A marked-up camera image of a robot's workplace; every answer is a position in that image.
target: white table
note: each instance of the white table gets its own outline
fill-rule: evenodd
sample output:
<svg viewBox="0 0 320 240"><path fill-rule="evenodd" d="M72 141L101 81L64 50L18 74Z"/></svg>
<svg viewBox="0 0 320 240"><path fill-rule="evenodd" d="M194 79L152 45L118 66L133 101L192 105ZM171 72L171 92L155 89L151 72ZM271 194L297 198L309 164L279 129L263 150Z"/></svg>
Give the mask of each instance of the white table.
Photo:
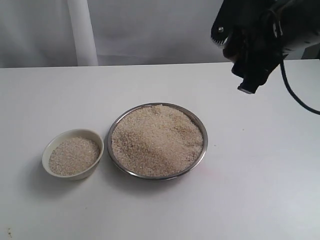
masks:
<svg viewBox="0 0 320 240"><path fill-rule="evenodd" d="M292 88L320 109L320 62L285 65ZM231 67L0 69L0 239L319 240L320 116L294 102L279 69L247 95ZM42 169L59 133L105 137L120 114L150 102L185 107L206 126L207 154L184 177L139 180L106 154L84 181Z"/></svg>

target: black wire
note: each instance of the black wire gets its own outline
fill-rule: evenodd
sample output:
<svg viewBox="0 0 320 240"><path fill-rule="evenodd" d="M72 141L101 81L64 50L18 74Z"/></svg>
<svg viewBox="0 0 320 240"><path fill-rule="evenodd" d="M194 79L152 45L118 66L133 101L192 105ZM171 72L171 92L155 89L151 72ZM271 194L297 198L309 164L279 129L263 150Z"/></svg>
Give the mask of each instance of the black wire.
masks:
<svg viewBox="0 0 320 240"><path fill-rule="evenodd" d="M273 15L274 18L274 23L275 23L275 29L276 29L276 35L277 35L277 39L279 41L279 51L280 51L280 69L281 69L281 74L282 74L282 78L283 78L283 82L285 85L285 88L287 89L287 91L289 92L289 94L293 97L293 99L300 104L304 109L308 110L311 113L320 115L320 111L313 109L312 107L308 106L307 104L305 104L296 94L295 92L292 90L292 88L289 85L288 82L288 78L287 78L287 74L286 74L286 70L285 70L285 62L284 62L284 56L282 53L282 46L281 46L281 28L280 28L280 22L278 20L278 17L276 15L276 13L272 10L268 10L268 12L270 12Z"/></svg>

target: white ceramic bowl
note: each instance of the white ceramic bowl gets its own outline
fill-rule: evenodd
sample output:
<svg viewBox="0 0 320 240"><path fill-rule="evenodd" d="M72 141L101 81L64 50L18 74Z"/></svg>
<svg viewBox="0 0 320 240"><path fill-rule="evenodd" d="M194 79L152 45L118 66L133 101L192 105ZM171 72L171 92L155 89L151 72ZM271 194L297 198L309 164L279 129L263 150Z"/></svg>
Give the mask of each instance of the white ceramic bowl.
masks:
<svg viewBox="0 0 320 240"><path fill-rule="evenodd" d="M74 175L67 175L67 176L62 176L58 175L50 170L49 167L49 159L50 156L56 147L61 144L63 141L70 139L70 138L76 138L76 137L83 137L85 139L90 139L94 141L96 144L98 144L100 148L100 154L94 164L92 164L89 168L86 170L79 172ZM42 154L42 166L43 168L52 176L60 178L60 179L65 179L65 180L70 180L70 181L75 181L75 180L80 180L89 177L96 167L98 166L98 163L101 159L101 156L104 152L104 141L102 138L94 131L88 130L88 129L73 129L70 131L66 131L64 133L61 133L60 135L56 136L44 149L43 154Z"/></svg>

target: metal bowl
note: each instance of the metal bowl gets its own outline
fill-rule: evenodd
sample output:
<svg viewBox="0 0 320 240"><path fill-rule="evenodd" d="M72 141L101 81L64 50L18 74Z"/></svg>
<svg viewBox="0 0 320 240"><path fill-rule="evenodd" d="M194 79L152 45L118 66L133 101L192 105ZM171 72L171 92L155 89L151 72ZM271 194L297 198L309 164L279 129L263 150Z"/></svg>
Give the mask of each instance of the metal bowl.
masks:
<svg viewBox="0 0 320 240"><path fill-rule="evenodd" d="M137 110L137 109L141 109L141 108L145 108L145 107L150 107L150 106L154 106L154 105L163 105L163 106L168 106L174 109L177 109L181 112L183 112L185 115L187 115L191 121L199 128L200 132L202 133L202 137L203 137L203 148L202 151L198 157L198 159L189 167L187 167L186 169L184 169L183 171L180 171L178 173L172 174L172 175L168 175L168 176L144 176L144 175L140 175L137 174L135 172L132 172L130 170L128 170L127 168L125 168L115 157L114 152L112 150L112 133L114 132L116 126L118 125L118 123L128 114L132 113L133 111ZM111 126L108 136L107 136L107 150L108 153L112 159L112 161L115 163L115 165L120 168L123 172L130 174L136 178L139 179L144 179L144 180L150 180L150 181L163 181L163 180L169 180L169 179L175 179L179 176L182 176L184 174L186 174L187 172L191 171L193 168L195 168L200 161L204 158L206 151L208 148L208 135L207 135L207 130L205 128L205 126L203 125L203 123L200 121L200 119L194 115L192 112L190 112L189 110L178 106L178 105L174 105L171 103L163 103L163 102L155 102L155 103L147 103L147 104L143 104L140 106L136 106L134 108L131 108L130 110L126 111L124 114L122 114Z"/></svg>

